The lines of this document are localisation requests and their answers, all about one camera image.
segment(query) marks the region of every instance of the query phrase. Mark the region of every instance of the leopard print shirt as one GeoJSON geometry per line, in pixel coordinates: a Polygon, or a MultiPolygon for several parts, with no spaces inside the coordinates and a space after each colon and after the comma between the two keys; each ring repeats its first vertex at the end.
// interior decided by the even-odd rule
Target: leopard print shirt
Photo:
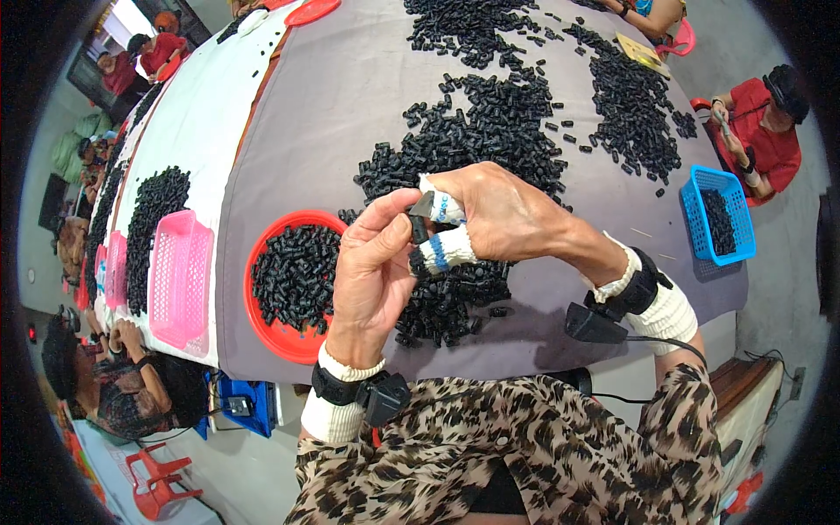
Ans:
{"type": "Polygon", "coordinates": [[[434,379],[375,447],[301,440],[286,523],[453,523],[501,457],[533,524],[711,523],[722,483],[708,375],[675,367],[638,431],[550,377],[434,379]]]}

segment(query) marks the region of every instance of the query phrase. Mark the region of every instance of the white wall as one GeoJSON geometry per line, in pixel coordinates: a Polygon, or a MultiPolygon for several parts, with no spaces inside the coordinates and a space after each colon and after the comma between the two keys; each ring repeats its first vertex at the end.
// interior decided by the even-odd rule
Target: white wall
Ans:
{"type": "Polygon", "coordinates": [[[187,0],[186,3],[190,4],[210,33],[216,34],[234,19],[230,14],[230,4],[224,0],[187,0]]]}
{"type": "MultiPolygon", "coordinates": [[[[78,46],[72,51],[75,56],[78,46]]],[[[59,303],[72,304],[72,296],[61,290],[61,262],[53,255],[53,234],[38,225],[41,202],[50,173],[52,148],[56,140],[73,130],[76,120],[98,111],[66,79],[69,63],[61,69],[43,117],[35,132],[24,176],[18,225],[18,288],[20,301],[27,308],[55,312],[59,303]],[[27,270],[35,270],[35,283],[29,284],[27,270]]]]}

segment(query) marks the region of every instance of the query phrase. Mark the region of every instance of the gray table cover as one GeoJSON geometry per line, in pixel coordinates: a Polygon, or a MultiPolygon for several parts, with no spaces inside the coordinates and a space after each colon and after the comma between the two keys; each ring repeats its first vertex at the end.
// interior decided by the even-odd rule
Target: gray table cover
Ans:
{"type": "MultiPolygon", "coordinates": [[[[568,24],[545,17],[546,11],[564,21],[582,16],[586,27],[607,39],[618,30],[646,41],[615,14],[562,0],[542,0],[540,5],[542,11],[532,10],[530,16],[558,33],[568,24]]],[[[335,213],[339,208],[362,207],[365,195],[353,183],[358,163],[370,159],[377,142],[390,141],[399,147],[408,131],[402,112],[414,102],[440,100],[438,84],[445,72],[500,78],[510,72],[499,68],[497,60],[478,71],[449,55],[411,51],[406,37],[412,33],[415,18],[406,14],[402,2],[353,0],[326,18],[291,31],[249,126],[223,202],[215,294],[218,356],[220,367],[232,377],[310,381],[309,366],[277,357],[262,344],[243,308],[245,261],[263,230],[299,209],[335,213]]],[[[570,37],[565,42],[549,41],[542,49],[515,32],[504,38],[528,50],[522,55],[525,66],[533,66],[540,58],[547,61],[543,68],[554,101],[565,103],[565,109],[555,111],[551,120],[574,119],[570,132],[579,143],[587,144],[587,135],[601,121],[591,100],[592,50],[587,48],[585,56],[578,56],[570,37]]],[[[676,81],[669,83],[668,94],[678,110],[691,111],[676,81]]],[[[454,93],[453,100],[454,108],[470,106],[462,91],[454,93]]],[[[748,285],[745,265],[724,270],[697,260],[685,225],[679,189],[688,180],[691,165],[718,166],[699,126],[699,138],[677,139],[682,168],[671,172],[662,198],[654,195],[662,187],[660,182],[627,176],[604,150],[588,155],[566,147],[570,144],[561,139],[564,131],[546,133],[563,147],[562,158],[570,163],[563,174],[568,188],[564,201],[574,206],[575,215],[650,254],[685,291],[700,323],[743,307],[748,285]]],[[[585,288],[577,272],[563,262],[550,258],[523,262],[513,268],[508,282],[514,316],[492,319],[482,333],[461,339],[454,349],[426,344],[406,350],[396,346],[392,334],[385,347],[387,368],[409,379],[447,375],[498,379],[568,370],[628,351],[644,351],[635,345],[581,344],[564,335],[565,309],[572,301],[582,301],[585,288]]]]}

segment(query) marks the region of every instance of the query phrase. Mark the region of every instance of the electrical outlet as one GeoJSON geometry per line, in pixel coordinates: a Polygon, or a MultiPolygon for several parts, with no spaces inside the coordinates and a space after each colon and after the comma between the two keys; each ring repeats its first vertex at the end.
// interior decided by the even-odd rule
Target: electrical outlet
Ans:
{"type": "Polygon", "coordinates": [[[802,393],[802,383],[805,382],[805,367],[800,366],[793,373],[793,386],[790,387],[790,400],[796,401],[802,393]]]}

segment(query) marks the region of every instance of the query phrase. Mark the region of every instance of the pink plastic chair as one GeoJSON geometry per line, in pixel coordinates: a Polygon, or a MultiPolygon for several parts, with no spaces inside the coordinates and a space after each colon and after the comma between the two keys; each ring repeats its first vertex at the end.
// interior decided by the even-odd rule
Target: pink plastic chair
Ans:
{"type": "Polygon", "coordinates": [[[677,31],[677,35],[674,37],[674,47],[657,45],[656,53],[660,56],[663,53],[674,53],[677,56],[686,56],[694,49],[694,44],[696,44],[694,29],[691,28],[691,24],[688,23],[688,19],[683,18],[682,21],[680,21],[680,30],[677,31]],[[685,47],[681,50],[677,49],[681,45],[684,45],[685,47]]]}

